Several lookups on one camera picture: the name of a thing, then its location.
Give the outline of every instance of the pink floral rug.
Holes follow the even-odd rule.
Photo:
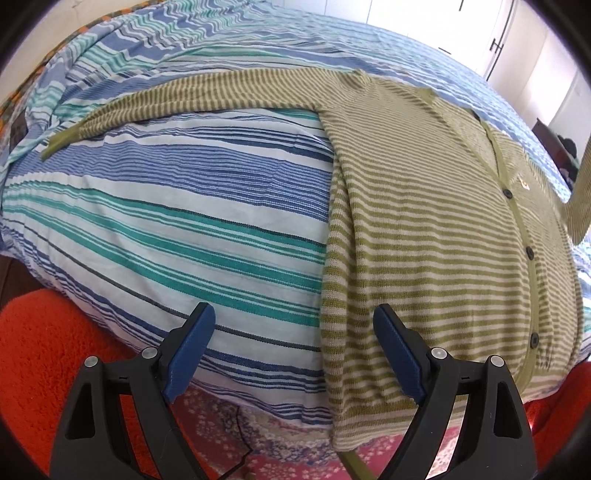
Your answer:
[[[230,478],[242,479],[252,472],[256,480],[350,480],[336,452],[330,447],[326,429],[299,429],[258,410],[238,407],[189,387],[173,405],[174,413],[208,464],[220,474],[240,462],[248,447],[253,452],[246,466]],[[459,427],[445,435],[430,476],[447,469]],[[376,477],[392,458],[402,436],[381,437],[357,449]]]

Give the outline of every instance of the striped bed sheet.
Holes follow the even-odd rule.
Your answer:
[[[520,142],[558,195],[570,194],[515,111],[440,51],[263,1],[174,0],[94,25],[48,62],[23,102],[27,136],[12,152],[0,144],[0,251],[135,349],[208,301],[217,325],[195,384],[329,427],[319,300],[333,151],[316,114],[173,115],[40,161],[52,133],[118,96],[203,72],[304,66],[429,86]],[[590,247],[573,248],[586,313]],[[581,359],[590,330],[587,321]]]

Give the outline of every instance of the blue striped bedding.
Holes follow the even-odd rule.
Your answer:
[[[333,151],[317,115],[186,113],[40,161],[49,135],[117,96],[202,72],[302,66],[430,86],[519,141],[568,198],[514,110],[442,52],[262,1],[174,0],[98,24],[49,62],[27,99],[29,133],[0,151],[0,251],[135,349],[210,302],[217,326],[195,383],[297,425],[329,426],[318,315]],[[573,248],[586,311],[590,245]]]

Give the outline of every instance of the cardigan button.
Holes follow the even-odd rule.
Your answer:
[[[537,346],[539,344],[540,344],[540,336],[538,335],[538,332],[532,333],[531,337],[530,337],[530,347],[537,348]]]

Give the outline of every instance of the striped cardigan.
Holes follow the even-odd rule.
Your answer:
[[[314,110],[335,151],[320,320],[337,450],[414,414],[372,329],[381,303],[456,358],[504,357],[524,401],[567,375],[583,325],[568,233],[589,226],[588,172],[563,205],[517,143],[430,89],[315,68],[202,74],[99,108],[43,157],[128,122],[235,108]]]

